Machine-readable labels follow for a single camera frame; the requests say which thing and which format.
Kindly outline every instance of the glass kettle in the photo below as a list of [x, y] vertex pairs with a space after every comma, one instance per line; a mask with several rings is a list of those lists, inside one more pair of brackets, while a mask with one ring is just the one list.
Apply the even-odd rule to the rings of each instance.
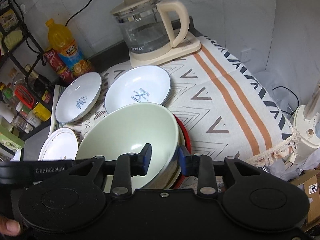
[[[168, 12], [180, 19], [175, 37]], [[124, 0], [110, 12], [117, 20], [129, 52], [137, 60], [160, 57], [179, 45], [189, 29], [189, 14], [178, 0]]]

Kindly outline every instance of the tiled wall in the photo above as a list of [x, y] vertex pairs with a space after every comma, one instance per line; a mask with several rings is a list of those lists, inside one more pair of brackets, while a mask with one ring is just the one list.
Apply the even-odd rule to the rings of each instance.
[[[122, 39], [109, 11], [123, 0], [93, 0], [92, 3], [68, 27], [82, 51], [92, 56]], [[264, 71], [271, 45], [276, 0], [181, 0], [194, 18], [195, 27], [203, 34], [216, 39], [235, 56], [241, 50], [252, 49], [252, 60], [246, 63], [252, 72]], [[65, 24], [70, 15], [81, 9], [88, 0], [17, 0], [26, 5], [25, 21], [31, 33], [43, 48], [48, 45], [45, 22], [54, 18]], [[34, 54], [24, 47], [16, 54], [22, 55], [23, 64], [30, 63]], [[12, 62], [0, 71], [4, 79]], [[49, 67], [38, 65], [36, 69], [54, 79]]]
[[306, 104], [320, 79], [320, 0], [276, 0], [276, 4], [267, 71], [277, 73], [300, 104]]

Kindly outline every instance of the orange stripe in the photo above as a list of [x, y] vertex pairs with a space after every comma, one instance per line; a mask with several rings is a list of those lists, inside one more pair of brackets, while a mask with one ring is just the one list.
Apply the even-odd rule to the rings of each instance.
[[222, 76], [224, 76], [224, 78], [226, 80], [228, 80], [228, 82], [230, 83], [230, 85], [233, 87], [233, 89], [236, 91], [239, 99], [241, 100], [242, 104], [244, 105], [245, 109], [247, 109], [249, 115], [251, 116], [251, 118], [253, 119], [254, 123], [256, 124], [256, 126], [258, 127], [263, 139], [264, 139], [264, 143], [266, 145], [266, 150], [270, 149], [272, 147], [272, 142], [271, 142], [271, 137], [270, 134], [267, 130], [267, 128], [265, 127], [264, 123], [262, 122], [262, 120], [260, 119], [260, 117], [258, 116], [257, 112], [254, 110], [254, 108], [252, 107], [252, 105], [250, 104], [249, 100], [246, 98], [246, 96], [244, 95], [243, 91], [241, 90], [239, 84], [233, 79], [233, 77], [231, 77], [226, 71], [225, 69], [218, 63], [218, 61], [212, 56], [212, 54], [205, 48], [205, 46], [201, 45], [201, 49], [204, 52], [204, 54], [208, 57], [208, 59], [211, 61], [211, 63], [220, 71], [220, 73], [222, 74]]
[[249, 125], [246, 123], [244, 117], [241, 115], [239, 109], [236, 107], [236, 104], [232, 100], [229, 92], [224, 87], [224, 85], [220, 82], [220, 80], [216, 77], [216, 75], [213, 73], [213, 71], [209, 68], [209, 66], [204, 62], [204, 60], [200, 57], [198, 53], [193, 53], [193, 56], [195, 56], [196, 60], [199, 62], [201, 67], [204, 69], [204, 71], [208, 74], [212, 82], [216, 85], [216, 87], [220, 90], [224, 100], [226, 101], [227, 105], [229, 106], [231, 112], [235, 116], [236, 120], [238, 121], [241, 129], [244, 132], [244, 135], [246, 136], [253, 155], [257, 155], [260, 153], [259, 151], [259, 145], [254, 137], [252, 131], [250, 130]]

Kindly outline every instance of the large light green bowl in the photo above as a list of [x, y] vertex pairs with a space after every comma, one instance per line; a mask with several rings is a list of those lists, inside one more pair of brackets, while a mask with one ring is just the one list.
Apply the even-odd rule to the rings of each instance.
[[[152, 146], [152, 157], [146, 176], [132, 177], [132, 191], [142, 187], [166, 184], [179, 138], [178, 125], [173, 114], [164, 106], [138, 103], [125, 106], [107, 115], [84, 138], [76, 159], [105, 156], [107, 161], [119, 155], [139, 153], [146, 143]], [[104, 192], [110, 192], [113, 176], [108, 176]]]

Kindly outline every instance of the orange juice bottle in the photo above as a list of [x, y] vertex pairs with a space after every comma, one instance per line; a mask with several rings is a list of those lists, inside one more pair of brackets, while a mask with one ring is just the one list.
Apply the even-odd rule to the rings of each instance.
[[49, 28], [49, 43], [75, 77], [93, 71], [91, 62], [82, 54], [68, 27], [55, 23], [53, 19], [45, 25]]

